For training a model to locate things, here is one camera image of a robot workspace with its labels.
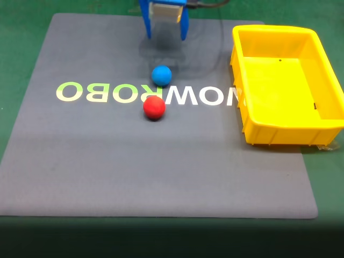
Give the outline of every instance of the yellow plastic bin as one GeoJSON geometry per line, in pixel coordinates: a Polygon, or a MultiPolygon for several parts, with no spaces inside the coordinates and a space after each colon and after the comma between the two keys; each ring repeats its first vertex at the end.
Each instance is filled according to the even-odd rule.
{"type": "Polygon", "coordinates": [[[344,94],[317,34],[233,29],[231,66],[249,144],[328,145],[344,128],[344,94]]]}

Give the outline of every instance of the gray mat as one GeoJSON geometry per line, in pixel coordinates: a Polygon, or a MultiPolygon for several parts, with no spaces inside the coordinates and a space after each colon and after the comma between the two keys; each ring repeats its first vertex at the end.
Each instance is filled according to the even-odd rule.
{"type": "Polygon", "coordinates": [[[191,20],[184,42],[178,27],[156,24],[149,41],[141,17],[55,15],[0,166],[0,215],[316,217],[299,150],[252,147],[241,134],[228,62],[233,26],[251,23],[191,20]],[[161,64],[197,104],[173,95],[151,122],[141,85],[156,91],[161,64]],[[66,82],[82,86],[78,99],[58,99],[66,82]],[[107,102],[87,100],[92,83],[110,84],[107,102]],[[137,98],[124,87],[116,98],[133,101],[114,100],[120,84],[137,98]],[[215,88],[202,97],[205,87],[215,88]]]}

